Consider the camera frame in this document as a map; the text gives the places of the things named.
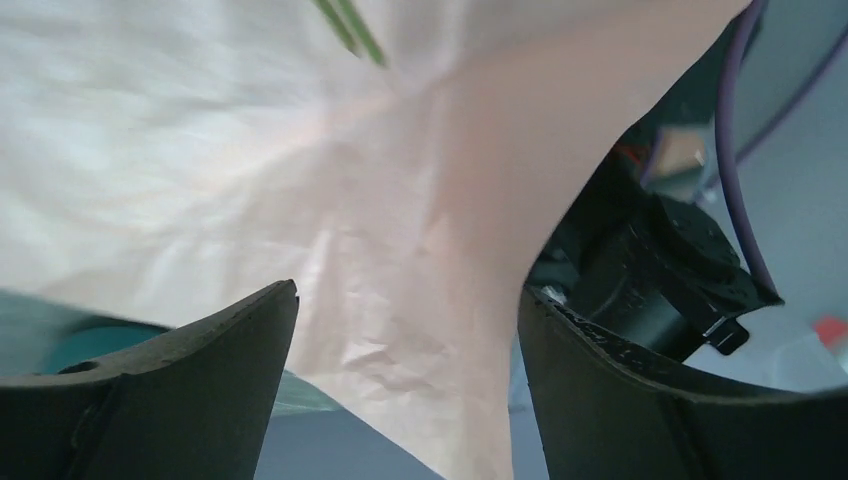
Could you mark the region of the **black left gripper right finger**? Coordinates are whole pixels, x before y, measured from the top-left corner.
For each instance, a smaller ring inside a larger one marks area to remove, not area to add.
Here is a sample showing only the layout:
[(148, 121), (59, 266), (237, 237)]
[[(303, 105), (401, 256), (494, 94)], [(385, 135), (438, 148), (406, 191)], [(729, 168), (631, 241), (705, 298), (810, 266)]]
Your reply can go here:
[(847, 392), (703, 372), (526, 288), (518, 334), (553, 479), (843, 479)]

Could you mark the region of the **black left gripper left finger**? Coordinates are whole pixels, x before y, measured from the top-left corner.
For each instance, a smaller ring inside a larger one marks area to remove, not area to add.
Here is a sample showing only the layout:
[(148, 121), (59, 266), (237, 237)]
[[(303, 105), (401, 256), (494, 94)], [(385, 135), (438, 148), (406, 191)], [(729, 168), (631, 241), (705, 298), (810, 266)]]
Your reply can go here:
[(52, 375), (1, 381), (5, 479), (250, 479), (299, 308), (290, 280)]

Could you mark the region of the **pink flower bouquet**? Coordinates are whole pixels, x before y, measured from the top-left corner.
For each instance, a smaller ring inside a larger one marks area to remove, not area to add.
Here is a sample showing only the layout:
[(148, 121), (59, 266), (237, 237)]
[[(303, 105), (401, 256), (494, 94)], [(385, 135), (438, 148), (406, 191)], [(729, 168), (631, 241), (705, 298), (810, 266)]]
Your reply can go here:
[(513, 475), (521, 286), (741, 1), (5, 1), (1, 285), (170, 327), (280, 279), (288, 368), (447, 479)]

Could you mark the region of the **peach orange flower stem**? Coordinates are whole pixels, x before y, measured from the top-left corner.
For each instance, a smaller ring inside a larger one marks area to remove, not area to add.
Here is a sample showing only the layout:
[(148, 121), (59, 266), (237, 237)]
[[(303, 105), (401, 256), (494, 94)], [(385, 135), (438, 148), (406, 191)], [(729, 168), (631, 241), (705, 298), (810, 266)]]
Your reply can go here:
[(312, 0), (346, 50), (367, 57), (379, 67), (388, 65), (386, 55), (351, 0)]

